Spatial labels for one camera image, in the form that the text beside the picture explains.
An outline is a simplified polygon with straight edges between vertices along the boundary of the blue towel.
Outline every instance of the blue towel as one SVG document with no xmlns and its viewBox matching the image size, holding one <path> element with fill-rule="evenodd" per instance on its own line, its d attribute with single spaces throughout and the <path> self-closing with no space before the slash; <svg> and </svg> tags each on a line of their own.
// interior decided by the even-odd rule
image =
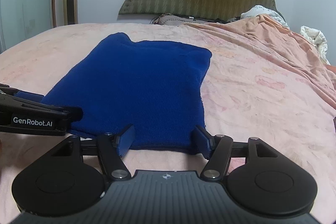
<svg viewBox="0 0 336 224">
<path fill-rule="evenodd" d="M 132 42 L 109 35 L 41 100 L 79 106 L 71 133 L 93 138 L 135 128 L 131 149 L 196 153 L 190 134 L 204 127 L 200 87 L 210 65 L 207 49 L 172 41 Z"/>
</svg>

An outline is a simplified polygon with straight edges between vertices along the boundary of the pink bedsheet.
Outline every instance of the pink bedsheet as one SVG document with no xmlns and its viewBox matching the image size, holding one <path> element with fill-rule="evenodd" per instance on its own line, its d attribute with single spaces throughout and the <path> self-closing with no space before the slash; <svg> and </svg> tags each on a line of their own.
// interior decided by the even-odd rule
<svg viewBox="0 0 336 224">
<path fill-rule="evenodd" d="M 111 33 L 133 41 L 172 40 L 211 50 L 201 87 L 207 130 L 235 141 L 258 136 L 299 164 L 317 181 L 312 214 L 323 224 L 336 219 L 336 75 L 317 51 L 295 34 L 260 15 L 231 24 L 80 24 L 58 27 L 0 55 L 0 83 L 46 94 L 75 64 Z M 62 137 L 0 133 L 0 223 L 19 214 L 11 195 L 14 177 Z M 136 169 L 201 170 L 206 160 L 169 151 L 129 151 Z M 94 157 L 86 163 L 98 166 Z M 231 168 L 241 164 L 233 161 Z"/>
</svg>

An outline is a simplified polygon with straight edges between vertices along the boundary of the ridged grip surface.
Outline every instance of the ridged grip surface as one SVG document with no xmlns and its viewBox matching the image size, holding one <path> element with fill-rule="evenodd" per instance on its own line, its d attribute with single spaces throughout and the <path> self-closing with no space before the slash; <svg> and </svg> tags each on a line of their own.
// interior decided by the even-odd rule
<svg viewBox="0 0 336 224">
<path fill-rule="evenodd" d="M 268 219 L 236 205 L 216 182 L 193 171 L 139 170 L 128 181 L 114 182 L 91 208 L 59 218 L 22 213 L 12 224 L 318 224 L 309 214 Z"/>
</svg>

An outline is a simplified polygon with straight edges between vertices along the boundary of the round rotating disc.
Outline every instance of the round rotating disc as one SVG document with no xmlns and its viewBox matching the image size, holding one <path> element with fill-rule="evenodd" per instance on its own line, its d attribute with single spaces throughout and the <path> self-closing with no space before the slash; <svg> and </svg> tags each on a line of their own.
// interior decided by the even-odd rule
<svg viewBox="0 0 336 224">
<path fill-rule="evenodd" d="M 35 162 L 14 179 L 18 207 L 40 216 L 64 216 L 82 211 L 100 199 L 104 180 L 82 162 L 51 157 Z"/>
<path fill-rule="evenodd" d="M 227 178 L 233 199 L 250 211 L 269 216 L 310 211 L 317 194 L 313 177 L 293 162 L 259 158 L 233 170 Z"/>
</svg>

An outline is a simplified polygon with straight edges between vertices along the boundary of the pillow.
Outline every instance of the pillow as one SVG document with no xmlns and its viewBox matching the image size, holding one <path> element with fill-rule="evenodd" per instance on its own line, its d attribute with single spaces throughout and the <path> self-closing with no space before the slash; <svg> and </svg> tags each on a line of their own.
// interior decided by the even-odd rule
<svg viewBox="0 0 336 224">
<path fill-rule="evenodd" d="M 163 14 L 157 18 L 154 18 L 151 24 L 177 26 L 177 25 L 180 25 L 186 22 L 207 23 L 207 21 L 194 19 L 193 17 L 183 18 L 183 17 L 175 16 L 173 14 Z"/>
<path fill-rule="evenodd" d="M 204 127 L 200 87 L 211 52 L 172 41 L 132 42 L 109 35 L 42 99 L 41 103 L 79 106 L 81 121 L 71 133 L 94 138 L 135 127 L 131 149 L 196 153 L 190 134 Z"/>
</svg>

